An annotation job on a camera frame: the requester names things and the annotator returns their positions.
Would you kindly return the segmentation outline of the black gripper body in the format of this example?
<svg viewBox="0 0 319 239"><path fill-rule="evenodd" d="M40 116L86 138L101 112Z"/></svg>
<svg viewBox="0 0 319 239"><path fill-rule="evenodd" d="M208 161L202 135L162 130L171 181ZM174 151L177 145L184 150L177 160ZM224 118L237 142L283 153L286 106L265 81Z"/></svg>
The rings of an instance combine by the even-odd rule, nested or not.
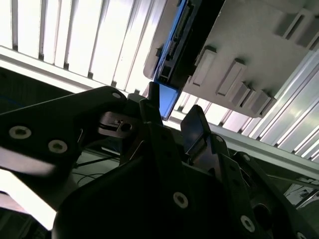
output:
<svg viewBox="0 0 319 239"><path fill-rule="evenodd" d="M184 165L187 192L164 189L155 164L140 158L73 192L54 239L252 239L212 173Z"/></svg>

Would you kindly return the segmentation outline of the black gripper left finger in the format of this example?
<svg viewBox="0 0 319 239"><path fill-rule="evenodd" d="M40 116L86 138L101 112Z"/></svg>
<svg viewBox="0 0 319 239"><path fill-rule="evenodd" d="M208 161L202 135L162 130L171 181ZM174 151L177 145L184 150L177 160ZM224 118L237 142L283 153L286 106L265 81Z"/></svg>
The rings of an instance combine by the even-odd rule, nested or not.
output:
<svg viewBox="0 0 319 239"><path fill-rule="evenodd" d="M172 133L160 118L161 85L146 98L104 86L0 116L0 191L12 199L66 198L72 167L85 147L110 137L124 141L123 163L150 158L157 195L188 194Z"/></svg>

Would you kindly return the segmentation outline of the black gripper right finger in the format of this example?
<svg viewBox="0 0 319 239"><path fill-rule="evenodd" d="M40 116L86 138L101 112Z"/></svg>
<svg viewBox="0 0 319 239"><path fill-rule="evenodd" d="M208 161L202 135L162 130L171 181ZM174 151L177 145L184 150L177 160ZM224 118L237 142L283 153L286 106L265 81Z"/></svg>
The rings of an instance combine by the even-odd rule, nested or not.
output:
<svg viewBox="0 0 319 239"><path fill-rule="evenodd" d="M229 154L195 105L181 122L196 202L213 239L316 239L318 234L279 191L256 160Z"/></svg>

